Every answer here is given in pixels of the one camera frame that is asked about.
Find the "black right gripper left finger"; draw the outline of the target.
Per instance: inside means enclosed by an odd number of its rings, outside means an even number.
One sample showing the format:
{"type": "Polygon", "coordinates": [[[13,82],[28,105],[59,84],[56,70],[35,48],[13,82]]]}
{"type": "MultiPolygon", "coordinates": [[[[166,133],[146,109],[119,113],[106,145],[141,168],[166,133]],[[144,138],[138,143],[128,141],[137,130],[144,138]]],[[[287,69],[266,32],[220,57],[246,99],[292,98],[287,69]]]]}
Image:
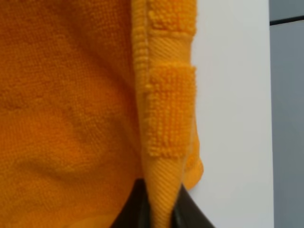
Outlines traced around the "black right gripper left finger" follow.
{"type": "Polygon", "coordinates": [[[150,205],[143,179],[137,179],[112,228],[150,228],[150,205]]]}

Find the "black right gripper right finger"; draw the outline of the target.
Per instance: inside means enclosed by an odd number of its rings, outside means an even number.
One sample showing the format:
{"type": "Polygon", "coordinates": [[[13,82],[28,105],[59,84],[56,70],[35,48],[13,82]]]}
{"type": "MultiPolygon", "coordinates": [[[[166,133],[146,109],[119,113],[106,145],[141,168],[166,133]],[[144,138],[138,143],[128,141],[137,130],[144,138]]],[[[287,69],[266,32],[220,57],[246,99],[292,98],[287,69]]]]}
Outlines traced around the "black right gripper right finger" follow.
{"type": "Polygon", "coordinates": [[[215,228],[182,185],[171,214],[171,228],[215,228]]]}

